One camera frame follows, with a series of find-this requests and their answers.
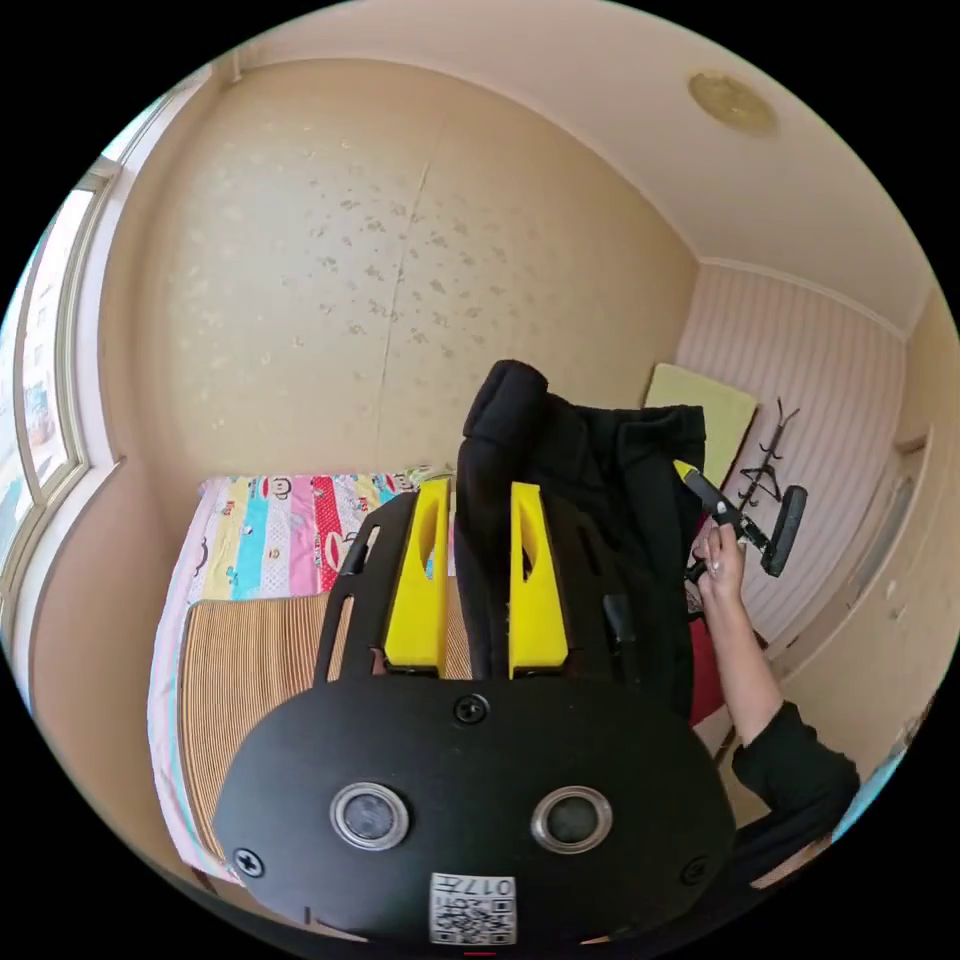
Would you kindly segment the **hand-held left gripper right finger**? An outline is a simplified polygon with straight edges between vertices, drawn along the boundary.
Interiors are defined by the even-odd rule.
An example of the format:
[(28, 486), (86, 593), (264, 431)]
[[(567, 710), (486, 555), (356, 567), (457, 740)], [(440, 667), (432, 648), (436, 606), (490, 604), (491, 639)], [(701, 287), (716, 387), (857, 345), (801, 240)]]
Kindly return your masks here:
[(510, 523), (509, 666), (562, 668), (568, 643), (539, 486), (511, 485)]

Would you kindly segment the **person's right hand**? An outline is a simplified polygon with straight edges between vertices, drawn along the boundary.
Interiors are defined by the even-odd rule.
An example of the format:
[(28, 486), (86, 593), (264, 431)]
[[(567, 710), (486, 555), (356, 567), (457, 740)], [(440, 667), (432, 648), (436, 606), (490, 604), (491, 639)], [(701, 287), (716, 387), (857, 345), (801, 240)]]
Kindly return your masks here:
[(716, 602), (725, 605), (741, 602), (745, 547), (732, 524), (708, 521), (694, 545), (693, 558), (705, 564), (705, 572), (697, 581), (704, 607)]

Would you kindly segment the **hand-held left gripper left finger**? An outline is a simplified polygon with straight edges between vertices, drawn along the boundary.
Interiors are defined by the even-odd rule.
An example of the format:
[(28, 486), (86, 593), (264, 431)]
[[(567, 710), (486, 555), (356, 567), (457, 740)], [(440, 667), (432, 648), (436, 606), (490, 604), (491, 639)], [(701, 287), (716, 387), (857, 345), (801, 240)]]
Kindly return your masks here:
[(444, 667), (449, 514), (449, 479), (423, 483), (413, 501), (385, 637), (391, 669)]

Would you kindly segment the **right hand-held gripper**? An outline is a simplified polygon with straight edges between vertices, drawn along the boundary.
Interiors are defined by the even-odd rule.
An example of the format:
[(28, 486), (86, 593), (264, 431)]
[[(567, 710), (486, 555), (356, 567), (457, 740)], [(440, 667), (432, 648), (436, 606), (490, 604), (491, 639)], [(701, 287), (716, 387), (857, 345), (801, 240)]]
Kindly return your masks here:
[(757, 524), (739, 510), (699, 469), (681, 460), (673, 466), (680, 478), (701, 501), (717, 526), (732, 526), (739, 539), (746, 540), (761, 553), (769, 551), (770, 538)]

